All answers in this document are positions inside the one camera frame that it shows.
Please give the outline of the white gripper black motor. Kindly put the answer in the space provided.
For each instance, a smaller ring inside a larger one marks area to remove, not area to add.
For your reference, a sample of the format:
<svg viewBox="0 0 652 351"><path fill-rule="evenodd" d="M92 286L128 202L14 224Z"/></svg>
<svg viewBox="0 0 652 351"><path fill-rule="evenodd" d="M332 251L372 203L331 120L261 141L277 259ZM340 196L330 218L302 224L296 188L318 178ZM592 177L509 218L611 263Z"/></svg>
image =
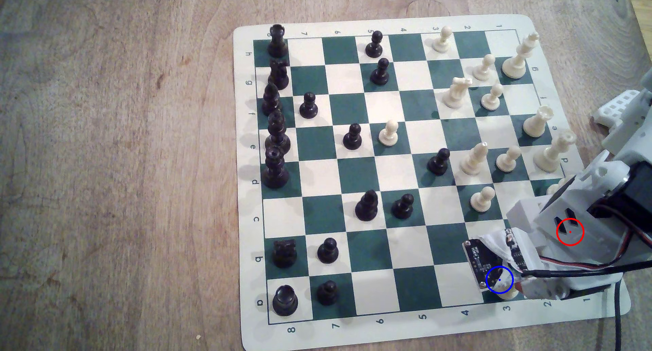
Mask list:
<svg viewBox="0 0 652 351"><path fill-rule="evenodd" d="M651 267L651 152L601 153L545 197L520 200L512 228L481 236L481 263L520 271L528 299L597 291Z"/></svg>

